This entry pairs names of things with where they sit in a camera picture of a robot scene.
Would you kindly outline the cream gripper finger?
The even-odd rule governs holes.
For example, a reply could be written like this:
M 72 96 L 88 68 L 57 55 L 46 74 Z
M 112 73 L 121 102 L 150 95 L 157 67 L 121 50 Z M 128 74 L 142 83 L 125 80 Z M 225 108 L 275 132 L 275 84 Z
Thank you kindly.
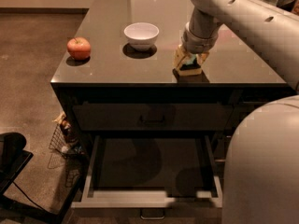
M 189 53 L 183 47 L 177 47 L 174 54 L 173 66 L 178 71 L 179 68 L 184 64 L 185 59 Z
M 207 59 L 209 53 L 203 52 L 196 55 L 196 61 L 199 66 L 201 66 Z

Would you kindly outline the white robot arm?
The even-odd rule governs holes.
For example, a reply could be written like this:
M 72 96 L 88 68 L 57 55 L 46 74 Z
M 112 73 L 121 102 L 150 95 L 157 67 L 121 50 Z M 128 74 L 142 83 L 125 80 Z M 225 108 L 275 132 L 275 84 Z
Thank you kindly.
M 174 67 L 194 74 L 221 26 L 227 26 L 262 60 L 228 53 L 212 73 L 220 81 L 255 81 L 296 89 L 299 83 L 298 18 L 261 0 L 191 0 L 193 12 Z M 222 224 L 299 224 L 299 98 L 263 105 L 236 128 L 225 162 Z

